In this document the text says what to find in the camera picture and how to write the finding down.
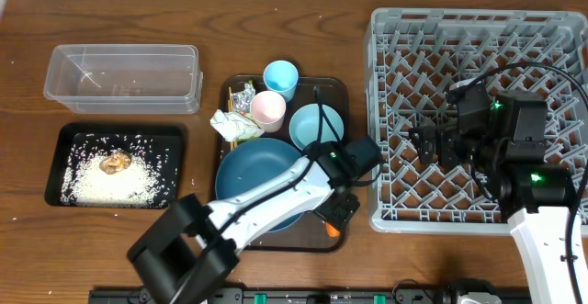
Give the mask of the orange carrot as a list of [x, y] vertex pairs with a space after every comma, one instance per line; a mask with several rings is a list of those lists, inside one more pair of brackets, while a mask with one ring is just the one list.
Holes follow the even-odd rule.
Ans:
[[325, 224], [325, 229], [329, 237], [337, 238], [340, 236], [340, 231], [329, 223]]

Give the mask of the light blue small bowl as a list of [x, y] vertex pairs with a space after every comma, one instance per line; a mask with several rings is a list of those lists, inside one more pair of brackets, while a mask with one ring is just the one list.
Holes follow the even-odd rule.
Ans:
[[[322, 105], [325, 116], [329, 119], [340, 140], [345, 134], [345, 125], [339, 113], [327, 105]], [[292, 116], [289, 122], [289, 136], [294, 145], [303, 150], [317, 139], [319, 127], [319, 109], [317, 104], [309, 104], [301, 107]]]

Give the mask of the dark blue plate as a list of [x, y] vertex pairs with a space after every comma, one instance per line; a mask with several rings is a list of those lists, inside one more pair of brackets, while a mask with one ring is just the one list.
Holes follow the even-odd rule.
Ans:
[[240, 144], [220, 163], [215, 179], [217, 200], [235, 197], [283, 174], [301, 153], [290, 144], [261, 138]]

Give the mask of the brown food scraps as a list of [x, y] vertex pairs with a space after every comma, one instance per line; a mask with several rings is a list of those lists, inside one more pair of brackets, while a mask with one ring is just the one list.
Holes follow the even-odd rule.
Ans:
[[126, 152], [114, 152], [103, 159], [99, 168], [107, 175], [113, 175], [124, 171], [130, 167], [132, 157]]

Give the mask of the white rice pile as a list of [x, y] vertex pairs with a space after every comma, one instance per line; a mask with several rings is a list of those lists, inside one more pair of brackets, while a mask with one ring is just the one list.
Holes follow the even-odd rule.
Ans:
[[[178, 136], [79, 133], [67, 150], [59, 202], [88, 208], [167, 208], [175, 199], [183, 140]], [[114, 152], [132, 157], [113, 175], [100, 162]]]

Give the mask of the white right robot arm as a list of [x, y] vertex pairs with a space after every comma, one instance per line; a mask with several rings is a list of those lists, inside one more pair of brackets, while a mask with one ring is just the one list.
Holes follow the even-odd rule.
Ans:
[[451, 90], [457, 118], [420, 126], [409, 137], [422, 164], [469, 164], [487, 182], [521, 255], [535, 303], [584, 303], [587, 263], [578, 214], [583, 189], [564, 166], [545, 160], [548, 104], [527, 91], [489, 96], [479, 84]]

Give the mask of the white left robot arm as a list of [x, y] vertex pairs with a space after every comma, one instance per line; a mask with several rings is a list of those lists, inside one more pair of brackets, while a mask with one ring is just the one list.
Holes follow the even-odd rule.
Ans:
[[348, 144], [314, 141], [289, 169], [236, 197], [202, 205], [182, 197], [128, 250], [127, 258], [155, 303], [200, 303], [219, 289], [253, 240], [300, 213], [314, 212], [343, 230], [359, 208], [354, 186], [379, 172], [370, 137]]

